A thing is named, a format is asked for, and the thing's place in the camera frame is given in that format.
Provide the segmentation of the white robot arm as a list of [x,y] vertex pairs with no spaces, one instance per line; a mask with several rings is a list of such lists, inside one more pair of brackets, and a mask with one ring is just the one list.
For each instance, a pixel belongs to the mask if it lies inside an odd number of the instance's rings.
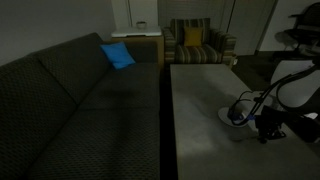
[[318,60],[283,60],[276,67],[268,93],[276,106],[265,105],[255,120],[264,140],[284,138],[286,124],[306,142],[319,140],[320,64]]

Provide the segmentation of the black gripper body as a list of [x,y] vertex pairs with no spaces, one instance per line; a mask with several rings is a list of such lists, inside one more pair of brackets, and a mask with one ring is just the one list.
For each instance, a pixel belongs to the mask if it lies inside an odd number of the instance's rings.
[[315,120],[264,106],[261,114],[255,119],[258,140],[265,144],[268,140],[285,138],[286,134],[281,130],[283,124],[286,124],[305,142],[315,143],[320,138],[320,125]]

